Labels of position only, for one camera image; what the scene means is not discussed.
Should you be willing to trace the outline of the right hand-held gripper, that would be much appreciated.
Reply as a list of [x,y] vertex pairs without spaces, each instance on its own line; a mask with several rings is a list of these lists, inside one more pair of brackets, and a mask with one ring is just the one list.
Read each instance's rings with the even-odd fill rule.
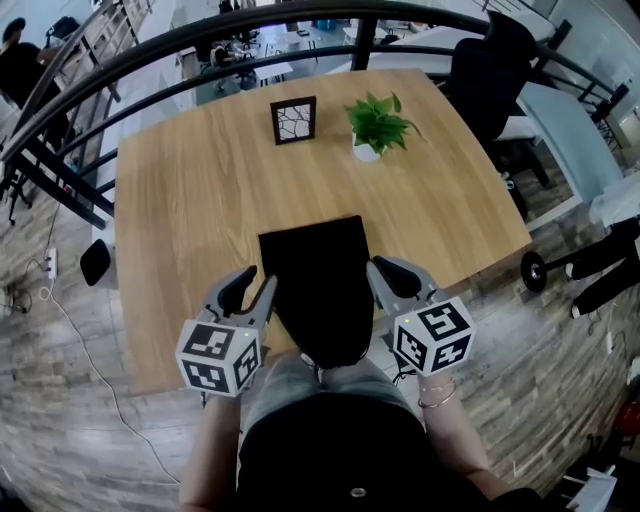
[[[375,256],[367,263],[366,274],[374,299],[387,316],[400,313],[399,297],[427,301],[438,291],[426,269],[397,257]],[[476,331],[469,311],[455,296],[397,316],[392,351],[428,377],[463,363]]]

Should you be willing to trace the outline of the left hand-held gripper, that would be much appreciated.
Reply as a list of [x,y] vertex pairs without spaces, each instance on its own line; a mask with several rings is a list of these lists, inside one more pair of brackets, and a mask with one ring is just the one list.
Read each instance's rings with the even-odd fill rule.
[[184,322],[175,355],[188,388],[236,397],[262,366],[264,327],[273,311],[278,278],[266,278],[250,307],[233,314],[256,275],[256,265],[227,274],[209,289],[196,318]]

